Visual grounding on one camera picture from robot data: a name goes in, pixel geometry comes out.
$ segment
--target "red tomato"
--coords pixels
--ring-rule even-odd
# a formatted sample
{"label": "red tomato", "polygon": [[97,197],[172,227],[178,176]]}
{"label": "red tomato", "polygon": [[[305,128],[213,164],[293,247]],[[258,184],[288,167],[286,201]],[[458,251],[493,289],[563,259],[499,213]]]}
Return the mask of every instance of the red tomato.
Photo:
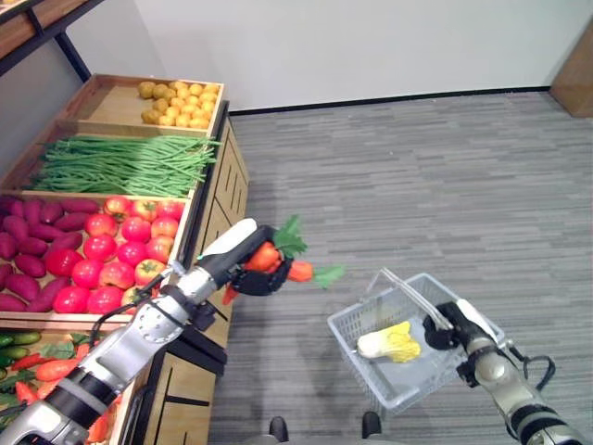
{"label": "red tomato", "polygon": [[150,222],[139,216],[131,216],[121,225],[121,236],[128,241],[145,243],[150,239]]}
{"label": "red tomato", "polygon": [[110,197],[103,204],[103,211],[121,221],[130,214],[131,207],[132,202],[126,197]]}
{"label": "red tomato", "polygon": [[115,236],[118,232],[118,222],[115,218],[103,213],[96,213],[86,219],[84,230],[90,236],[111,235]]}
{"label": "red tomato", "polygon": [[99,235],[88,238],[84,241],[82,251],[89,260],[107,262],[115,257],[118,243],[111,235]]}
{"label": "red tomato", "polygon": [[173,249],[173,238],[170,236],[159,235],[156,238],[152,238],[146,244],[146,254],[148,258],[164,262],[169,262],[170,252]]}
{"label": "red tomato", "polygon": [[110,262],[103,266],[99,274],[99,285],[113,285],[121,289],[133,286],[133,267],[125,262]]}
{"label": "red tomato", "polygon": [[132,267],[136,267],[136,264],[146,258],[148,258],[148,254],[144,243],[128,241],[118,247],[118,260],[130,264]]}
{"label": "red tomato", "polygon": [[134,201],[130,214],[151,223],[157,218],[157,204],[154,201]]}
{"label": "red tomato", "polygon": [[171,216],[159,216],[150,226],[150,234],[154,238],[159,235],[175,237],[179,223]]}
{"label": "red tomato", "polygon": [[157,203],[157,216],[169,216],[177,221],[182,218],[185,203],[181,201],[159,201]]}
{"label": "red tomato", "polygon": [[99,286],[99,274],[103,262],[98,260],[82,260],[72,269],[72,281],[80,287],[92,289]]}
{"label": "red tomato", "polygon": [[157,260],[141,261],[134,271],[136,284],[139,286],[147,285],[155,276],[163,272],[165,267],[165,264]]}
{"label": "red tomato", "polygon": [[84,287],[66,286],[57,292],[54,311],[59,313],[85,313],[86,300],[91,291]]}
{"label": "red tomato", "polygon": [[77,262],[82,261],[82,255],[71,248],[57,248],[45,257],[47,271],[55,276],[71,276],[72,269]]}
{"label": "red tomato", "polygon": [[115,286],[103,286],[91,291],[86,303],[90,313],[107,313],[117,309],[121,304],[123,290]]}

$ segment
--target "white plastic basket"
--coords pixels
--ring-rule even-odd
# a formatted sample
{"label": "white plastic basket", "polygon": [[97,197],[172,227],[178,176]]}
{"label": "white plastic basket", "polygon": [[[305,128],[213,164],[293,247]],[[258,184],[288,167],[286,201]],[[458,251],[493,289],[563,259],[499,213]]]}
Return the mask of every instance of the white plastic basket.
{"label": "white plastic basket", "polygon": [[[401,413],[413,403],[439,389],[457,376],[456,368],[465,360],[461,346],[454,350],[434,350],[424,341],[423,319],[431,306],[459,299],[428,273],[405,281],[413,291],[402,290],[401,280],[382,269],[371,281],[367,297],[327,320],[337,339],[342,356],[371,399],[376,411]],[[356,352],[360,336],[404,321],[410,321],[410,334],[422,348],[420,357],[406,363],[395,363],[388,357],[369,360]],[[498,345],[504,343],[504,332],[487,320]]]}

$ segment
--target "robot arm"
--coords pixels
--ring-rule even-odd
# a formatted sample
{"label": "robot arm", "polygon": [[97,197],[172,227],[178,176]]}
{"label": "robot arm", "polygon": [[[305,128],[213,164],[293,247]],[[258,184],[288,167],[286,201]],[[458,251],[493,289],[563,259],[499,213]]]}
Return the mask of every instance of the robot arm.
{"label": "robot arm", "polygon": [[45,398],[29,406],[0,436],[2,444],[41,438],[84,443],[87,429],[166,344],[177,338],[197,306],[232,280],[273,229],[242,220],[210,245],[199,266],[142,305],[129,324],[109,334]]}
{"label": "robot arm", "polygon": [[459,343],[468,361],[458,371],[470,386],[481,386],[492,397],[509,432],[523,445],[585,445],[584,438],[562,420],[529,384],[509,357],[498,347],[486,320],[466,300],[437,308],[453,324],[452,332],[440,335],[427,326],[427,342],[438,349]]}

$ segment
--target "black cable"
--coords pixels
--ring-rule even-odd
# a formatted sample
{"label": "black cable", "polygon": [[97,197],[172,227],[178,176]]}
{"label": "black cable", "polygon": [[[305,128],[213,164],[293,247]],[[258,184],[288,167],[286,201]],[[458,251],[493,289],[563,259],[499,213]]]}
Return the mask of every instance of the black cable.
{"label": "black cable", "polygon": [[512,355],[514,355],[523,364],[523,374],[525,376],[525,380],[529,379],[529,363],[543,361],[548,362],[546,373],[543,377],[541,377],[541,380],[539,380],[536,385],[536,389],[538,391],[541,391],[543,388],[545,388],[552,377],[556,374],[556,363],[548,355],[537,355],[536,357],[522,355],[522,353],[519,352],[519,350],[514,345],[509,346],[509,351],[512,352]]}

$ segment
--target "person's foot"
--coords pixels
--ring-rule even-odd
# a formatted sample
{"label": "person's foot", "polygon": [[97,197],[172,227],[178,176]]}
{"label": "person's foot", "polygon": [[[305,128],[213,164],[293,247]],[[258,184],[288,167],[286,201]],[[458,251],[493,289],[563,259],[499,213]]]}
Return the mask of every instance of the person's foot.
{"label": "person's foot", "polygon": [[288,441],[288,426],[279,415],[270,421],[270,436],[274,436],[281,443]]}
{"label": "person's foot", "polygon": [[362,438],[368,439],[371,434],[381,434],[381,419],[374,411],[367,411],[362,416]]}

